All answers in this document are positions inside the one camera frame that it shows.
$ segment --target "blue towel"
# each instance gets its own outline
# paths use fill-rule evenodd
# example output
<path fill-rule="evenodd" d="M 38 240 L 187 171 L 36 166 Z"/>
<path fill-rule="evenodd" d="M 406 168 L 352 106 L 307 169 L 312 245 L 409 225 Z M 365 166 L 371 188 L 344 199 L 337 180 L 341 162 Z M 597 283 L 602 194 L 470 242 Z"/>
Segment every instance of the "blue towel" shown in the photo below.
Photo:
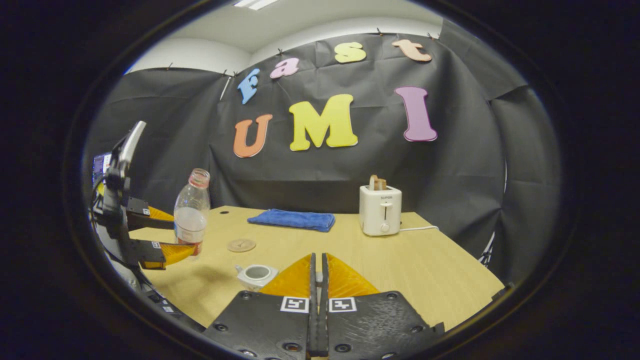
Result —
<path fill-rule="evenodd" d="M 335 222 L 333 214 L 301 213 L 297 211 L 284 211 L 269 209 L 262 214 L 247 219 L 252 224 L 280 225 L 299 227 L 301 229 L 318 230 L 328 232 Z"/>

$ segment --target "toaster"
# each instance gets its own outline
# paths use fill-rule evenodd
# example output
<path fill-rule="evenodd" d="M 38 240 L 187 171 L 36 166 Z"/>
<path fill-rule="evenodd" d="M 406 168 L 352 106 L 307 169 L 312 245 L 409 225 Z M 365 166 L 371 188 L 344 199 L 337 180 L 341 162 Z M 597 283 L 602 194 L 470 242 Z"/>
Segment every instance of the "toaster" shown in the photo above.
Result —
<path fill-rule="evenodd" d="M 372 190 L 360 187 L 360 227 L 369 236 L 393 235 L 400 231 L 402 192 L 391 186 Z"/>

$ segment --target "coaster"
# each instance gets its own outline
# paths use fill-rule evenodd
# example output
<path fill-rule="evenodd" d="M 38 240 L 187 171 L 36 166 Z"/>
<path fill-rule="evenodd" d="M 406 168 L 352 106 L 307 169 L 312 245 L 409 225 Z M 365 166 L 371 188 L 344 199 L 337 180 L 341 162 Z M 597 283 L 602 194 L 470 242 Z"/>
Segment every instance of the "coaster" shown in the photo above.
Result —
<path fill-rule="evenodd" d="M 233 252 L 245 252 L 254 247 L 255 242 L 249 239 L 237 239 L 227 244 L 227 249 Z"/>

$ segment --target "foam letter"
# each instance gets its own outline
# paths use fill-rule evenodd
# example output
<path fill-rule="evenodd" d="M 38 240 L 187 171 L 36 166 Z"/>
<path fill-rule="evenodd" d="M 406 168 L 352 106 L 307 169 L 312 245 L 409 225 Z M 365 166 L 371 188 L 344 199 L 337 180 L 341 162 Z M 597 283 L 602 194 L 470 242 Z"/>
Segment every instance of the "foam letter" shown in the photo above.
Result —
<path fill-rule="evenodd" d="M 427 96 L 427 90 L 406 86 L 397 88 L 396 94 L 400 95 L 404 101 L 407 122 L 404 138 L 411 142 L 430 142 L 436 140 L 438 133 L 431 128 L 429 115 L 427 114 L 427 105 L 424 102 L 424 97 Z"/>
<path fill-rule="evenodd" d="M 303 101 L 291 105 L 289 111 L 293 114 L 293 142 L 289 148 L 292 151 L 307 150 L 309 141 L 305 131 L 309 133 L 311 141 L 316 147 L 322 146 L 326 131 L 329 137 L 326 144 L 330 147 L 354 146 L 358 137 L 351 129 L 349 104 L 353 96 L 349 94 L 334 95 L 327 100 L 322 115 L 318 115 L 314 107 Z"/>
<path fill-rule="evenodd" d="M 367 53 L 362 50 L 362 44 L 358 42 L 344 42 L 338 44 L 334 49 L 335 59 L 339 63 L 353 63 L 367 57 Z"/>
<path fill-rule="evenodd" d="M 431 61 L 431 55 L 422 54 L 418 49 L 422 49 L 422 45 L 416 42 L 411 42 L 407 39 L 398 40 L 396 42 L 392 42 L 391 45 L 399 46 L 400 50 L 404 53 L 404 55 L 415 61 Z"/>
<path fill-rule="evenodd" d="M 234 139 L 234 154 L 238 158 L 250 158 L 256 155 L 264 146 L 267 137 L 267 125 L 269 120 L 273 118 L 272 114 L 258 116 L 255 122 L 258 124 L 258 133 L 255 136 L 255 142 L 251 146 L 246 145 L 246 132 L 252 120 L 242 120 L 236 124 L 236 138 Z"/>
<path fill-rule="evenodd" d="M 258 91 L 254 86 L 258 85 L 258 77 L 256 75 L 259 72 L 260 69 L 253 69 L 246 78 L 240 82 L 240 85 L 238 85 L 238 89 L 240 89 L 240 92 L 242 93 L 243 105 L 255 95 L 256 91 Z"/>
<path fill-rule="evenodd" d="M 276 69 L 271 72 L 269 77 L 271 79 L 277 79 L 281 76 L 289 76 L 293 75 L 298 71 L 298 62 L 300 59 L 298 58 L 290 58 L 286 60 L 282 60 L 276 65 Z"/>

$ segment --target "wooden table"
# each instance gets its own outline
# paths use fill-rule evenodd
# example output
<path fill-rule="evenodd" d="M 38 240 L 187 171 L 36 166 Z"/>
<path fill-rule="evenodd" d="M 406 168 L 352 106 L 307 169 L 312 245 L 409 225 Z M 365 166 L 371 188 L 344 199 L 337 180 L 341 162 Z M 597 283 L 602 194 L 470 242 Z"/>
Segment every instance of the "wooden table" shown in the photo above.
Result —
<path fill-rule="evenodd" d="M 259 209 L 222 206 L 209 212 L 203 251 L 199 259 L 187 258 L 166 270 L 145 270 L 156 288 L 180 310 L 208 327 L 243 289 L 234 265 L 273 266 L 280 271 L 298 259 L 328 252 L 354 268 L 380 291 L 400 291 L 422 316 L 434 325 L 451 329 L 491 301 L 503 289 L 489 270 L 436 229 L 404 231 L 392 236 L 367 236 L 360 230 L 358 214 L 336 214 L 328 233 L 249 224 Z M 401 229 L 430 225 L 416 213 L 402 214 Z M 173 242 L 173 231 L 139 229 L 131 238 Z M 227 243 L 251 239 L 248 252 L 231 252 Z"/>

